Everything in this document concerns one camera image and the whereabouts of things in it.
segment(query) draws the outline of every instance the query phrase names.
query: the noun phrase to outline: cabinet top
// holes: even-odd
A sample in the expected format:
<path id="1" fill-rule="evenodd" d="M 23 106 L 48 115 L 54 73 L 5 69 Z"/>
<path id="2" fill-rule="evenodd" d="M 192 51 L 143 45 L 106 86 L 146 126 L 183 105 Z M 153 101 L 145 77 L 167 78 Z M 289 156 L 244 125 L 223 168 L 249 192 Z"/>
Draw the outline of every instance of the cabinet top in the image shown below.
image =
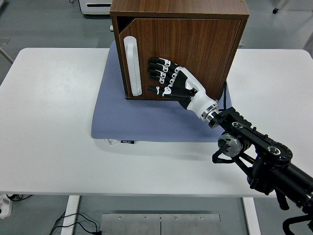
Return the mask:
<path id="1" fill-rule="evenodd" d="M 245 0 L 113 0 L 112 16 L 240 18 L 249 16 Z"/>

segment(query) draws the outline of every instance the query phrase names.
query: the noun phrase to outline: white table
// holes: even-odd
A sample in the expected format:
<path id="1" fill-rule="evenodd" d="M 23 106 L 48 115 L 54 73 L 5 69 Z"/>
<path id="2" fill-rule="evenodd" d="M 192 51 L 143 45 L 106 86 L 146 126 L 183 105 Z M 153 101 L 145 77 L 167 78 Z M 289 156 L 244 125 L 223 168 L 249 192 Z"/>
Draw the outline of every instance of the white table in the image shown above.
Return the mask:
<path id="1" fill-rule="evenodd" d="M 108 49 L 27 48 L 0 86 L 0 191 L 23 194 L 259 197 L 216 143 L 110 146 L 90 136 Z M 238 50 L 233 106 L 313 175 L 313 60 L 301 50 Z"/>

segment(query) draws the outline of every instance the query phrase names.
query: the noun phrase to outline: blue mat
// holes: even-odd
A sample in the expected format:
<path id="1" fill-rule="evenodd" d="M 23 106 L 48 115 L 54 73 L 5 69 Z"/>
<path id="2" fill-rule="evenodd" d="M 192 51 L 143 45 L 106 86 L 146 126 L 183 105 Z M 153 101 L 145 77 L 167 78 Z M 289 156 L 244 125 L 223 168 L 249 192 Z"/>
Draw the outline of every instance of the blue mat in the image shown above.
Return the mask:
<path id="1" fill-rule="evenodd" d="M 223 108 L 222 99 L 219 105 Z M 228 91 L 226 107 L 231 107 Z M 94 139 L 216 142 L 222 132 L 221 127 L 211 129 L 177 101 L 126 100 L 116 44 L 111 44 L 93 113 Z"/>

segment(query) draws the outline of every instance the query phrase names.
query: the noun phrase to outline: cabinet door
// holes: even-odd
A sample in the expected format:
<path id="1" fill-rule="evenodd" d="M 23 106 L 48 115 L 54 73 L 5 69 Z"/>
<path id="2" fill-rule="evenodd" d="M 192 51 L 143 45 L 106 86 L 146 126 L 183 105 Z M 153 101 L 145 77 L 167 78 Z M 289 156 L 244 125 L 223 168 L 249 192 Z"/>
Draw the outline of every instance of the cabinet door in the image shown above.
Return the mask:
<path id="1" fill-rule="evenodd" d="M 169 59 L 186 67 L 205 87 L 211 98 L 218 98 L 226 65 L 241 20 L 230 19 L 134 19 L 119 34 L 129 98 L 164 99 L 146 90 L 159 83 L 149 78 L 150 57 Z M 142 95 L 133 96 L 130 87 L 123 39 L 137 40 Z"/>

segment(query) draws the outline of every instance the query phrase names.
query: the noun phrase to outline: black arm segment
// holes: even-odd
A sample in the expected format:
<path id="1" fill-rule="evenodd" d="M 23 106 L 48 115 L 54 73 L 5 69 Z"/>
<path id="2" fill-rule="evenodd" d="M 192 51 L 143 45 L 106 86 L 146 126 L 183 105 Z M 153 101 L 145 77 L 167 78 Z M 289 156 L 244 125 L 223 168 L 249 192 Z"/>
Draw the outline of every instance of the black arm segment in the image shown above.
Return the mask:
<path id="1" fill-rule="evenodd" d="M 283 210 L 289 208 L 285 197 L 288 197 L 298 207 L 302 207 L 302 211 L 307 216 L 285 221 L 284 231 L 286 234 L 293 234 L 289 230 L 289 224 L 299 220 L 310 220 L 308 226 L 313 232 L 313 178 L 291 163 L 291 150 L 272 140 L 268 135 L 256 131 L 256 127 L 252 128 L 251 123 L 233 107 L 216 114 L 209 123 L 210 127 L 217 125 L 220 125 L 225 132 L 219 139 L 220 150 L 214 155 L 214 162 L 235 162 L 247 175 L 250 188 L 266 195 L 275 190 Z M 244 153 L 251 145 L 255 146 L 257 153 L 255 160 Z M 232 160 L 218 161 L 218 155 L 221 152 L 230 156 Z M 252 166 L 248 167 L 242 159 Z"/>

